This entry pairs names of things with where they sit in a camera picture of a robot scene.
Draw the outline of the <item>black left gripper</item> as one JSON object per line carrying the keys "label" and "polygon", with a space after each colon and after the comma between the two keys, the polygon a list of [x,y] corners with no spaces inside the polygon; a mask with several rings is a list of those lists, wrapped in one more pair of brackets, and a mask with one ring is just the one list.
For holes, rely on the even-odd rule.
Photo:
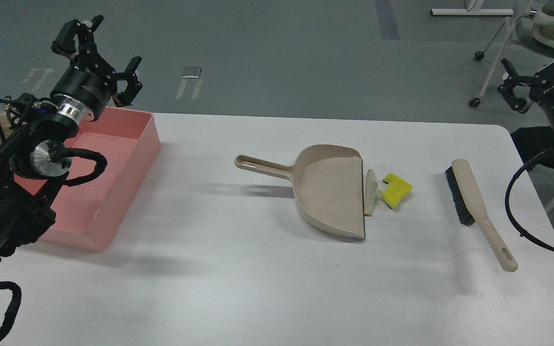
{"label": "black left gripper", "polygon": [[[105,17],[97,15],[88,21],[66,22],[52,42],[52,52],[63,56],[70,67],[56,83],[50,98],[56,113],[71,121],[97,121],[112,98],[118,108],[132,105],[143,88],[137,76],[141,57],[130,59],[123,72],[114,68],[97,52],[94,33]],[[117,82],[126,82],[117,92]]]}

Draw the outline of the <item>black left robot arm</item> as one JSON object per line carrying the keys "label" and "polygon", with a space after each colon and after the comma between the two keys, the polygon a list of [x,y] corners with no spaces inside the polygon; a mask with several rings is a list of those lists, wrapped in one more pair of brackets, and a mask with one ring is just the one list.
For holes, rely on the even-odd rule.
{"label": "black left robot arm", "polygon": [[[137,77],[141,57],[117,72],[98,53],[94,33],[103,15],[66,22],[51,49],[70,65],[49,97],[24,93],[0,99],[0,261],[18,247],[35,243],[56,219],[52,204],[64,186],[97,179],[107,165],[99,152],[68,148],[82,121],[97,121],[109,101],[131,105],[141,91]],[[21,305],[22,290],[0,281],[11,300],[0,327],[0,342],[10,333]]]}

